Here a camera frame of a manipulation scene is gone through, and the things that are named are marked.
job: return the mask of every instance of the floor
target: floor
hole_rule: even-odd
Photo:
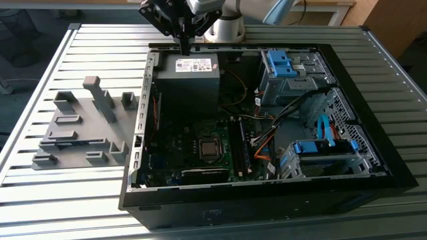
[[[0,57],[0,76],[15,88],[15,94],[0,94],[0,132],[10,133],[15,127],[22,111],[27,105],[38,80],[42,78],[56,48],[63,39],[70,23],[84,24],[147,24],[139,13],[132,10],[84,10],[75,18],[55,18],[50,10],[28,10],[34,23],[40,31],[40,37],[34,41],[39,50],[40,61],[30,67],[12,67]],[[244,19],[247,24],[260,24],[254,19]],[[425,69],[427,67],[427,46],[421,43],[411,45],[399,62],[410,69],[410,75],[427,90]],[[7,141],[0,135],[0,148]]]

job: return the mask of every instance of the wire bundle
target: wire bundle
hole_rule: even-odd
[[[330,91],[330,87],[322,87],[316,90],[311,90],[307,91],[302,96],[299,96],[298,98],[294,99],[294,101],[290,102],[288,105],[286,105],[282,109],[282,111],[279,112],[279,114],[276,115],[276,117],[274,118],[268,130],[267,132],[264,132],[264,134],[262,134],[259,137],[254,138],[251,140],[251,144],[252,145],[258,145],[262,140],[267,137],[267,140],[263,142],[263,144],[260,145],[260,148],[258,149],[256,153],[255,153],[255,158],[262,158],[266,156],[260,156],[259,153],[262,152],[263,147],[266,146],[266,144],[268,143],[268,141],[272,139],[275,133],[276,133],[276,129],[282,124],[282,121],[292,114],[295,113],[295,111],[299,109],[300,105],[303,104],[304,100],[307,98],[310,98],[312,95],[319,94],[319,93],[324,93]]]

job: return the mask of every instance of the aluminum extrusion table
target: aluminum extrusion table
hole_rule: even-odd
[[[0,160],[0,237],[16,239],[159,238],[362,239],[427,236],[427,97],[370,31],[359,27],[251,25],[251,43],[327,43],[351,74],[419,187],[344,215],[164,229],[150,232],[118,209],[123,167],[31,169],[59,90],[76,97],[86,76],[111,96],[140,94],[150,42],[170,42],[150,25],[72,25],[18,121]]]

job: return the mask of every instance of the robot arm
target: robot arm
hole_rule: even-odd
[[[174,41],[179,43],[180,53],[190,55],[195,36],[202,37],[212,29],[218,19],[227,24],[227,21],[236,20],[244,14],[262,19],[267,24],[276,24],[294,2],[295,0],[143,0],[139,13],[166,36],[172,35]]]

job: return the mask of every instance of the black cable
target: black cable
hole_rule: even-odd
[[[288,105],[286,105],[274,118],[271,124],[270,124],[270,129],[268,131],[256,138],[254,141],[254,144],[258,144],[279,127],[282,121],[292,114],[296,112],[299,109],[300,105],[303,104],[304,100],[310,98],[315,94],[320,93],[327,93],[331,90],[331,86],[327,87],[320,87],[316,90],[310,90],[307,91],[303,95],[300,95],[298,98],[295,98]]]
[[[300,24],[302,24],[302,21],[303,21],[303,19],[304,19],[304,17],[306,17],[306,12],[307,12],[307,1],[306,1],[306,0],[303,0],[303,2],[304,2],[304,10],[302,11],[300,18],[299,18],[299,20],[298,20],[298,21],[292,22],[292,23],[291,23],[291,24],[288,24],[288,25],[295,25],[296,23],[298,23],[298,25],[300,25]]]

